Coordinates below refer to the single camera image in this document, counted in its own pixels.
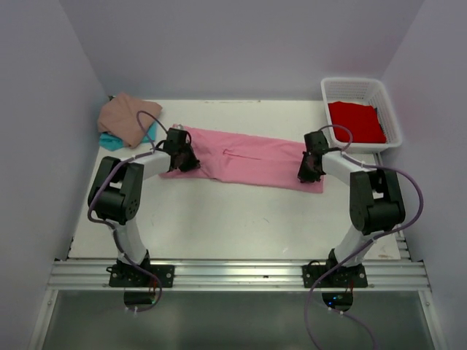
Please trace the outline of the pink polo shirt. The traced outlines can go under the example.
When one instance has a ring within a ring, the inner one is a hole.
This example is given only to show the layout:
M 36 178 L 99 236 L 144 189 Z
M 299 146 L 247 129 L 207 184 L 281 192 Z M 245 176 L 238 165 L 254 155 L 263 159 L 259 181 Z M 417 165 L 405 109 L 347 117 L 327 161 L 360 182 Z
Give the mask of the pink polo shirt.
M 223 183 L 323 192 L 322 182 L 301 183 L 298 171 L 305 145 L 297 141 L 210 131 L 186 126 L 200 167 L 170 171 L 162 179 L 212 179 Z

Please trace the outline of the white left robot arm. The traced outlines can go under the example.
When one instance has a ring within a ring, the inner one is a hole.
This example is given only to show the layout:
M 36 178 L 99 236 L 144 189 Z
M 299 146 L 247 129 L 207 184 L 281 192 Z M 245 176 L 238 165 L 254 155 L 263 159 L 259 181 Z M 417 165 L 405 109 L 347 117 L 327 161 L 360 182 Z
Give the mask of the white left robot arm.
M 199 168 L 191 142 L 187 130 L 170 128 L 153 149 L 122 159 L 106 156 L 99 164 L 88 195 L 88 220 L 109 228 L 119 261 L 128 265 L 126 278 L 135 286 L 146 285 L 152 276 L 151 267 L 144 263 L 148 250 L 136 223 L 143 182 L 172 171 Z

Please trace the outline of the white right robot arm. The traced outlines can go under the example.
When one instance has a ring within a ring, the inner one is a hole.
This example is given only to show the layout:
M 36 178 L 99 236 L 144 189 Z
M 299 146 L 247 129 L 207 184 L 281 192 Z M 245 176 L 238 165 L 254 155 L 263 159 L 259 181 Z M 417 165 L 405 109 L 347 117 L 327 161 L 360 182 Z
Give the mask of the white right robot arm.
M 351 270 L 363 262 L 379 233 L 386 233 L 406 217 L 395 171 L 367 166 L 337 147 L 330 147 L 322 131 L 304 136 L 306 150 L 298 170 L 301 183 L 321 182 L 325 175 L 337 178 L 350 189 L 351 226 L 326 261 L 329 284 L 341 286 Z

